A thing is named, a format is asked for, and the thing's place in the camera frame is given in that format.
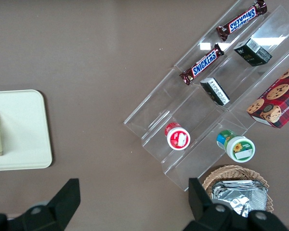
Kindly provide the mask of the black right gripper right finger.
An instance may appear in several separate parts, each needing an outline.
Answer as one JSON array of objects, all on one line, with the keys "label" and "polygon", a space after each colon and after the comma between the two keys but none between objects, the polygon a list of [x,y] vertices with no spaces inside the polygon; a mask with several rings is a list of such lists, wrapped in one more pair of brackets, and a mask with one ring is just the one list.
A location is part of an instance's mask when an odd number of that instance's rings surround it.
[{"label": "black right gripper right finger", "polygon": [[185,231],[248,231],[248,220],[221,203],[214,203],[197,178],[189,179],[188,201],[194,220]]}]

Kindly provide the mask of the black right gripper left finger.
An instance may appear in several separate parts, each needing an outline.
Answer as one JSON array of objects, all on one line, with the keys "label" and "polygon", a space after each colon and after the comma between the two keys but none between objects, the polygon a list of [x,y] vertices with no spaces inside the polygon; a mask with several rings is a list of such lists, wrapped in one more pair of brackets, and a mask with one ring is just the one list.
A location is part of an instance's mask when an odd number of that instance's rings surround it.
[{"label": "black right gripper left finger", "polygon": [[46,204],[36,205],[9,220],[10,231],[63,231],[80,204],[79,179],[69,179]]}]

